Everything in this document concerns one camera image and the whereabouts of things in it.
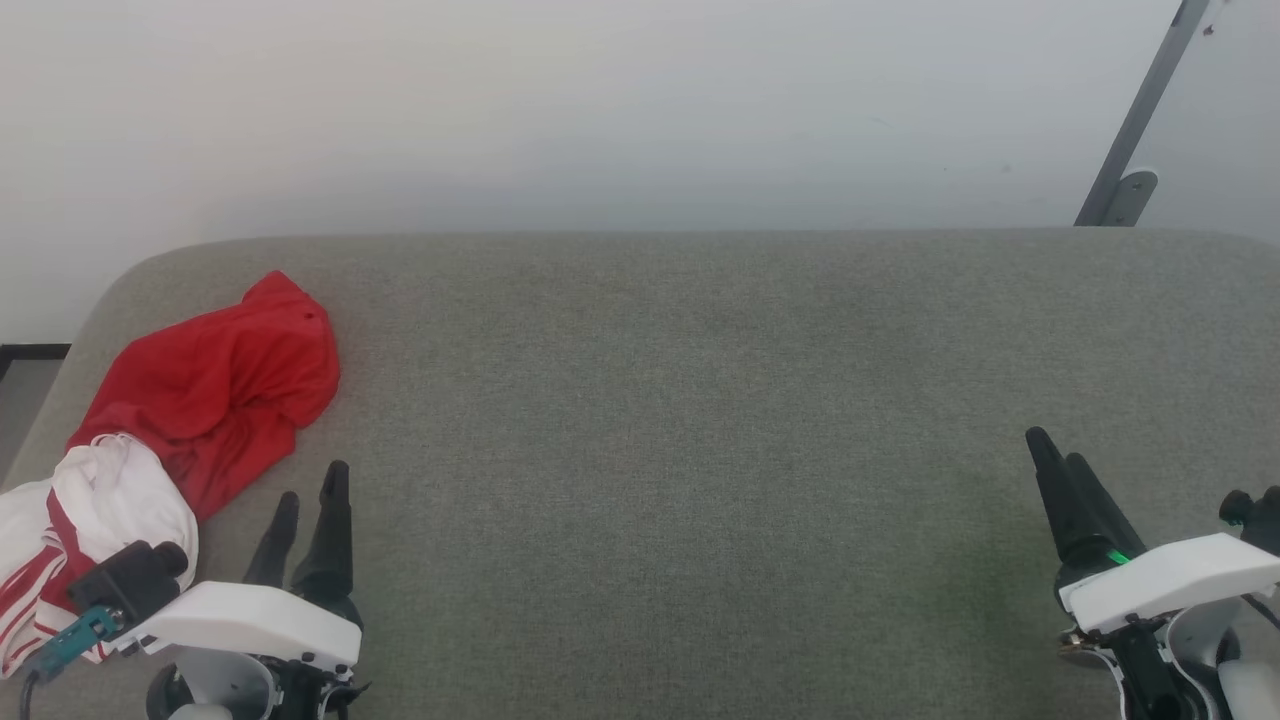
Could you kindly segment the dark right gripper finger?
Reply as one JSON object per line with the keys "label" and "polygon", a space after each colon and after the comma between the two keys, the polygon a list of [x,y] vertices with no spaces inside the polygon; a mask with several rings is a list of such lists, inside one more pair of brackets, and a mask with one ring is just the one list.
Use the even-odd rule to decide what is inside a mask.
{"label": "dark right gripper finger", "polygon": [[1110,542],[1125,559],[1135,559],[1147,552],[1147,544],[1137,534],[1126,515],[1103,487],[1092,466],[1080,454],[1065,457],[1075,488],[1091,518],[1087,525]]}
{"label": "dark right gripper finger", "polygon": [[1042,427],[1032,427],[1025,442],[1036,466],[1036,483],[1044,507],[1060,571],[1082,571],[1092,537],[1092,514],[1083,495],[1080,478],[1083,456],[1064,455]]}

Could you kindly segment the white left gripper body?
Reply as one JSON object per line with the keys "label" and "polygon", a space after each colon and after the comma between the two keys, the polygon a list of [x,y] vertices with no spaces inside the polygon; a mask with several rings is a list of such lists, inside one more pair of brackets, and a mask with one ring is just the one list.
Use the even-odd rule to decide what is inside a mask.
{"label": "white left gripper body", "polygon": [[133,629],[152,637],[147,653],[168,646],[298,660],[320,670],[352,669],[362,630],[284,589],[200,582]]}

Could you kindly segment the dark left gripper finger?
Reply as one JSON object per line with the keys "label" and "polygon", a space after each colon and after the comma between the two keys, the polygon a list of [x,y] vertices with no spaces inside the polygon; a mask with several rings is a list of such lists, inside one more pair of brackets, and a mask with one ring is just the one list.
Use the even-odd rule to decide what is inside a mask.
{"label": "dark left gripper finger", "polygon": [[317,520],[307,553],[294,569],[292,591],[311,603],[334,605],[348,600],[355,588],[347,462],[330,462],[317,501]]}
{"label": "dark left gripper finger", "polygon": [[271,521],[253,552],[243,577],[244,584],[283,588],[285,565],[296,539],[298,521],[300,496],[287,491],[280,496]]}

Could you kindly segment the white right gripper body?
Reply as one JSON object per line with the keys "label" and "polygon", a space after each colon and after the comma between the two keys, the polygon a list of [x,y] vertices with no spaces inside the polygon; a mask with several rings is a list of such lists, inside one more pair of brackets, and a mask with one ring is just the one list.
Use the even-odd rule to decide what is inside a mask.
{"label": "white right gripper body", "polygon": [[1059,591],[1062,607],[1087,634],[1107,635],[1132,616],[1169,612],[1249,593],[1271,594],[1279,557],[1217,533],[1156,547]]}

